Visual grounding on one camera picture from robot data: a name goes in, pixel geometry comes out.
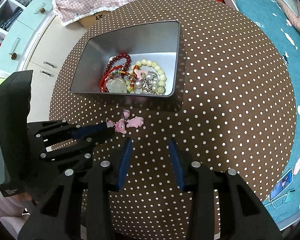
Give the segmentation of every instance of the person's hand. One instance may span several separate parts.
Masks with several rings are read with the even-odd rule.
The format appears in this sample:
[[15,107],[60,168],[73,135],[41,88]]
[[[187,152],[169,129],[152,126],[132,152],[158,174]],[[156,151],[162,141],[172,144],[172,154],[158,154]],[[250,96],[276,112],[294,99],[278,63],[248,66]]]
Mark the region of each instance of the person's hand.
[[27,201],[31,201],[32,197],[28,194],[28,193],[21,193],[18,195],[14,195],[12,196],[14,199],[22,201],[22,200],[27,200]]

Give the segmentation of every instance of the phone screen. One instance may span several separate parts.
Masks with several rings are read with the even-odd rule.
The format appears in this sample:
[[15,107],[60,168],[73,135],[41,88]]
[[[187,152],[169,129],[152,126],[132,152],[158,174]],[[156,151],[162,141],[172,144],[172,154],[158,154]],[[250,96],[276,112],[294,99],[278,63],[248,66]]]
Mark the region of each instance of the phone screen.
[[269,201],[277,197],[292,182],[292,169],[289,170],[274,186],[269,195]]

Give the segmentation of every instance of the pearl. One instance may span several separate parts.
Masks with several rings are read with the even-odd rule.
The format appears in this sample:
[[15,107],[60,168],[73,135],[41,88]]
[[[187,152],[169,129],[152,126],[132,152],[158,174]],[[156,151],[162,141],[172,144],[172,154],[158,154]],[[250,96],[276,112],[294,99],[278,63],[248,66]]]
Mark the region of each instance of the pearl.
[[151,82],[151,84],[153,86],[158,86],[159,85],[159,81],[153,79],[153,81]]
[[164,70],[163,70],[163,69],[159,69],[159,70],[158,70],[158,74],[159,74],[159,75],[164,75]]
[[154,67],[154,70],[157,71],[157,72],[159,71],[159,69],[161,69],[159,65]]
[[165,86],[166,86],[166,83],[165,83],[163,80],[160,80],[160,81],[159,81],[159,86],[165,87]]
[[163,93],[164,93],[164,88],[163,88],[163,87],[158,87],[158,92],[159,92],[160,94],[163,94]]
[[162,81],[166,81],[166,80],[167,80],[167,77],[166,77],[166,75],[161,75],[161,76],[160,76],[160,80],[162,80]]
[[150,81],[151,81],[151,80],[153,80],[153,78],[154,78],[154,77],[153,77],[153,75],[152,75],[151,73],[148,73],[148,74],[146,75],[146,79],[147,79],[147,80],[150,80]]
[[142,82],[142,81],[140,81],[140,80],[137,80],[137,81],[135,82],[135,84],[134,84],[134,87],[135,87],[136,89],[139,89],[139,88],[141,88],[141,87],[142,87],[142,84],[143,84],[143,82]]

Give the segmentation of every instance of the brown tablecloth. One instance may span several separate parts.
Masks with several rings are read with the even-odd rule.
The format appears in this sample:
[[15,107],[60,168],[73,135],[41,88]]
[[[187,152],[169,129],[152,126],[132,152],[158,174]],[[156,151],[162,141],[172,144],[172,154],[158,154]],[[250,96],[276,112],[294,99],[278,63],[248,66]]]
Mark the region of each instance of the brown tablecloth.
[[[128,129],[131,168],[122,191],[110,193],[115,230],[140,239],[186,235],[192,194],[180,193],[175,184],[170,138],[212,170],[236,169],[264,200],[289,160],[295,132],[294,93],[281,55],[250,19],[214,0],[137,0],[102,18],[64,62],[50,119],[81,125],[119,120],[122,107],[69,92],[82,50],[101,33],[162,20],[182,23],[187,56],[183,108],[168,113],[131,107],[145,124]],[[124,137],[118,133],[95,148],[94,160],[107,158]]]

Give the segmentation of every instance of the mint green drawer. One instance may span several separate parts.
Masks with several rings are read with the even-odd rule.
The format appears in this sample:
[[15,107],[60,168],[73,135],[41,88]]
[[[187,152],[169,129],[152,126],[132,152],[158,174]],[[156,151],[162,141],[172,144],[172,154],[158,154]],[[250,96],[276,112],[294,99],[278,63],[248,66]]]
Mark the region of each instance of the mint green drawer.
[[[0,69],[12,74],[16,71],[19,60],[28,45],[34,30],[23,23],[15,21],[4,38],[0,47]],[[17,59],[12,60],[10,53],[16,53]]]
[[[29,28],[36,30],[52,7],[51,0],[33,0],[20,14],[17,20]],[[41,13],[41,8],[45,8],[46,12]]]

